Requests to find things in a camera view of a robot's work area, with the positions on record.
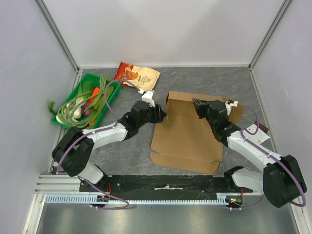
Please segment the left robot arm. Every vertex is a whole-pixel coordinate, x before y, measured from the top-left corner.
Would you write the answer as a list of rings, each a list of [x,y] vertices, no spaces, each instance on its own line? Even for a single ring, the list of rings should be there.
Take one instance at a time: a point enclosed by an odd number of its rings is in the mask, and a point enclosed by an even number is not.
[[[107,175],[89,162],[92,151],[113,142],[128,140],[138,133],[140,127],[147,123],[161,123],[165,117],[166,113],[159,103],[151,107],[139,100],[117,123],[90,130],[70,128],[52,151],[52,158],[68,176],[79,176],[89,181],[95,191],[101,192],[107,186]]]

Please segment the brown cardboard box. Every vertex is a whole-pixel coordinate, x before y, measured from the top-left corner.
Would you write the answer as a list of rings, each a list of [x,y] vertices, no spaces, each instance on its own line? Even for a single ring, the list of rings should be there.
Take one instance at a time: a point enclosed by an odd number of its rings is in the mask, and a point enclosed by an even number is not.
[[[166,117],[155,125],[150,153],[160,166],[212,174],[223,157],[218,142],[205,119],[200,119],[192,99],[228,101],[227,97],[169,91]]]

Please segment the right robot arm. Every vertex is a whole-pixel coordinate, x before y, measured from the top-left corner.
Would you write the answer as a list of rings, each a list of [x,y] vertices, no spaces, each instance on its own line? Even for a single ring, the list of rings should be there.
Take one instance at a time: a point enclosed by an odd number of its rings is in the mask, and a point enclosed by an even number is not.
[[[240,106],[238,101],[197,98],[192,101],[198,117],[207,120],[215,139],[240,153],[259,170],[258,173],[245,168],[234,170],[223,179],[227,191],[244,187],[260,192],[277,208],[288,203],[301,208],[306,206],[307,186],[296,158],[268,150],[250,138],[255,132],[239,128],[229,120],[232,108]]]

